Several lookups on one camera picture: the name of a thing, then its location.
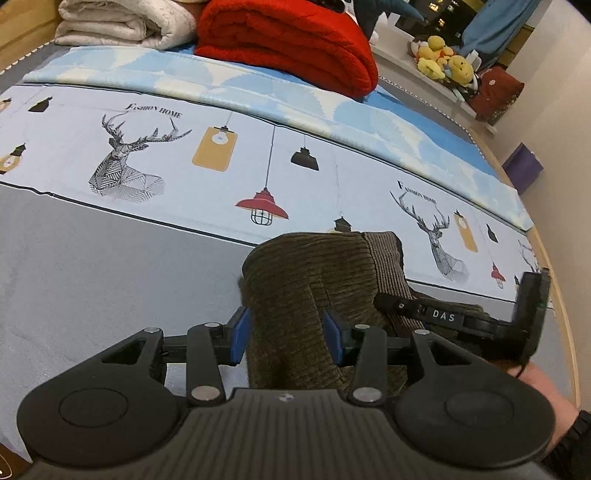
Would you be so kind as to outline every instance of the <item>brown bag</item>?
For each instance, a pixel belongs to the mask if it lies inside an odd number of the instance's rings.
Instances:
[[[517,100],[525,83],[513,78],[501,67],[481,74],[478,94],[468,100],[476,112],[476,120],[493,124]]]

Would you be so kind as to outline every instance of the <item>human hand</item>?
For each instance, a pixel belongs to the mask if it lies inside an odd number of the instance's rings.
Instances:
[[[515,377],[520,370],[521,367],[511,368],[507,373]],[[572,427],[574,421],[579,416],[579,411],[560,394],[550,377],[533,363],[530,362],[525,367],[523,373],[519,376],[519,380],[535,388],[552,405],[554,415],[556,416],[556,428],[548,445],[548,451],[551,451],[566,432],[569,431],[569,428]]]

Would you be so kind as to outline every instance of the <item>yellow duck plush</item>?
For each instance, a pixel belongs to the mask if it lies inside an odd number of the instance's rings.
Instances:
[[[421,58],[417,65],[418,71],[431,80],[443,80],[446,75],[435,60]]]
[[[454,55],[447,61],[445,71],[449,78],[463,87],[470,85],[474,78],[474,68],[459,55]]]
[[[437,54],[433,50],[431,50],[430,47],[427,47],[427,46],[419,47],[418,52],[417,52],[417,61],[419,61],[420,59],[427,59],[427,60],[436,61],[437,58],[438,58]]]
[[[429,48],[439,56],[439,51],[443,50],[443,47],[445,47],[445,40],[437,35],[431,35],[427,39],[427,44],[429,45]]]

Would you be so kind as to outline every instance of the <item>stuffed toy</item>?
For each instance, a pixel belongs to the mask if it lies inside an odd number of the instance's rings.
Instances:
[[[475,79],[474,68],[464,57],[459,55],[454,55],[447,61],[445,73],[452,81],[464,88],[469,87]]]
[[[417,61],[419,61],[420,59],[437,61],[438,58],[439,57],[437,56],[437,54],[429,47],[422,46],[419,47],[419,49],[417,50]]]
[[[443,73],[443,70],[435,60],[425,58],[419,59],[417,68],[419,72],[431,80],[443,80],[446,77],[445,73]]]
[[[409,44],[409,53],[411,56],[418,59],[431,59],[438,62],[439,59],[449,60],[454,55],[451,47],[445,45],[445,40],[437,35],[430,36],[427,41],[424,41],[425,36],[418,36],[413,38]]]

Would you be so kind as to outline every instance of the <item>light blue bedspread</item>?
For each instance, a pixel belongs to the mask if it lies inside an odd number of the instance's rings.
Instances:
[[[238,64],[136,47],[76,47],[25,82],[153,93],[288,125],[429,179],[522,230],[532,227],[517,191],[438,146],[390,111]]]
[[[193,55],[194,50],[195,45],[193,43],[181,45],[179,47],[171,49],[171,51],[186,53],[188,55]],[[236,63],[235,65],[240,65],[243,68],[247,68],[255,72],[266,73],[268,75],[271,75],[272,77],[287,80],[289,82],[296,82],[301,85],[313,86],[305,82],[301,78],[298,78],[286,72],[280,72],[279,70],[266,69],[263,67],[254,67],[238,63]],[[478,170],[498,178],[495,170],[486,161],[478,146],[476,146],[474,143],[470,143],[462,138],[459,138],[457,135],[454,135],[453,133],[439,125],[437,122],[434,122],[433,120],[426,118],[420,113],[405,106],[403,102],[401,102],[394,95],[392,95],[379,85],[373,92],[365,96],[361,100],[361,102],[365,103],[366,105],[371,105],[376,108],[388,110],[392,113],[395,113],[399,117],[404,118],[407,122],[413,124],[423,133],[425,133],[426,136],[428,136],[431,140],[433,140],[444,150],[447,150],[452,155],[455,155],[456,157],[459,157],[462,160],[468,162],[470,165],[477,168]]]

